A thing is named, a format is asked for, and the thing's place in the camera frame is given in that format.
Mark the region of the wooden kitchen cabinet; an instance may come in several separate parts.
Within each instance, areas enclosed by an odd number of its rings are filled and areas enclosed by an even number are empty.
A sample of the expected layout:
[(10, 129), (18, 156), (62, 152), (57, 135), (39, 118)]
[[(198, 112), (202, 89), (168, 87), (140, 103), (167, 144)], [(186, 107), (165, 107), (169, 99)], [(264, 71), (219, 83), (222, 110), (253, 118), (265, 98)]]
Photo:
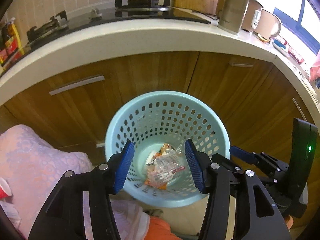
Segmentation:
[(274, 63), (222, 53), (163, 52), (98, 61), (52, 75), (1, 104), (1, 131), (23, 124), (94, 165), (135, 143), (191, 139), (208, 155), (229, 148), (288, 163), (297, 120), (319, 115)]

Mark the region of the light blue trash basket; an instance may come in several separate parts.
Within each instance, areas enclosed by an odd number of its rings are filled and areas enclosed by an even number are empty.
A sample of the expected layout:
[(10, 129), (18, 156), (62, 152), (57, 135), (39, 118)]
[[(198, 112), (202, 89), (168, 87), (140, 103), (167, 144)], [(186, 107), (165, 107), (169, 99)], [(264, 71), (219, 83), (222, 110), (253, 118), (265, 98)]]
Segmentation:
[[(198, 151), (230, 158), (230, 141), (217, 114), (199, 99), (174, 91), (157, 91), (126, 103), (112, 118), (105, 137), (105, 157), (122, 151), (127, 141), (135, 153), (124, 184), (124, 191), (136, 200), (157, 207), (183, 207), (205, 196), (194, 185), (185, 158), (184, 143), (191, 139)], [(164, 147), (168, 161), (181, 170), (163, 178), (167, 187), (153, 181), (148, 171)]]

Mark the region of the pink floral tablecloth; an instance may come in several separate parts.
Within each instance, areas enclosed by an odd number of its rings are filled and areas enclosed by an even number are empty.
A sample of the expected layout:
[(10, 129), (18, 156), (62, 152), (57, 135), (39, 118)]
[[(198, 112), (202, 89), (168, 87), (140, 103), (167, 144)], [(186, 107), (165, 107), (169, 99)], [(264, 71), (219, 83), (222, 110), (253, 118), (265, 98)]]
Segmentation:
[[(63, 152), (41, 139), (30, 127), (17, 125), (1, 134), (1, 178), (9, 185), (12, 203), (20, 216), (15, 225), (28, 239), (35, 219), (62, 175), (93, 169), (87, 154)], [(150, 216), (129, 200), (111, 200), (121, 239), (144, 239)]]

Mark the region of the red white paper cup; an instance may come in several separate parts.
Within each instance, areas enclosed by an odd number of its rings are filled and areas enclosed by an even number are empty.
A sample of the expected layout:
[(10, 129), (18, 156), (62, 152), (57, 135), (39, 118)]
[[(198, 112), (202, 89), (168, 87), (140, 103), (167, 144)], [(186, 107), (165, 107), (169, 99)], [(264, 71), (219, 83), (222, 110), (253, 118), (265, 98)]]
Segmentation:
[(0, 198), (3, 199), (11, 196), (12, 196), (12, 192), (9, 184), (4, 178), (1, 177), (0, 178)]

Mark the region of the steel thermos kettle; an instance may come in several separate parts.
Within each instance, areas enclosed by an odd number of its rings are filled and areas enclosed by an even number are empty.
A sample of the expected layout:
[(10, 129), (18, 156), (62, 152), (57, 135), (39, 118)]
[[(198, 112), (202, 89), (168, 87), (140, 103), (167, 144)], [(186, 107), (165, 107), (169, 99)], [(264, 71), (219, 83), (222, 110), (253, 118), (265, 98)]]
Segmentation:
[(249, 0), (224, 0), (218, 27), (238, 35), (248, 8)]

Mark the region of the black gas stove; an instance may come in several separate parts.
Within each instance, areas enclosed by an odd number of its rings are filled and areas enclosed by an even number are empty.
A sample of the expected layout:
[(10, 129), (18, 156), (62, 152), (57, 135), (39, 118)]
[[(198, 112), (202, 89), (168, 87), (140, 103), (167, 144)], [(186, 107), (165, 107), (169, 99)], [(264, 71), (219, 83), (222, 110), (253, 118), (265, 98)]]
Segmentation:
[(171, 7), (170, 0), (127, 0), (126, 4), (123, 4), (123, 0), (115, 0), (114, 5), (114, 8), (89, 8), (85, 13), (74, 18), (68, 18), (67, 12), (61, 11), (41, 27), (34, 26), (27, 31), (27, 46), (36, 49), (66, 34), (117, 21), (160, 18), (211, 23), (192, 12)]

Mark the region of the dark soy sauce bottle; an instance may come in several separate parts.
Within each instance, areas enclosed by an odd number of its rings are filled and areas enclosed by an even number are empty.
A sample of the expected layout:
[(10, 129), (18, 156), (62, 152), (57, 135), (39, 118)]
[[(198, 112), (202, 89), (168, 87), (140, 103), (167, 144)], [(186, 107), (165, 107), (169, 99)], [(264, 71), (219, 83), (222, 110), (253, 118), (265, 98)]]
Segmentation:
[(1, 66), (14, 63), (24, 55), (20, 35), (18, 33), (16, 18), (12, 17), (8, 22), (1, 23)]

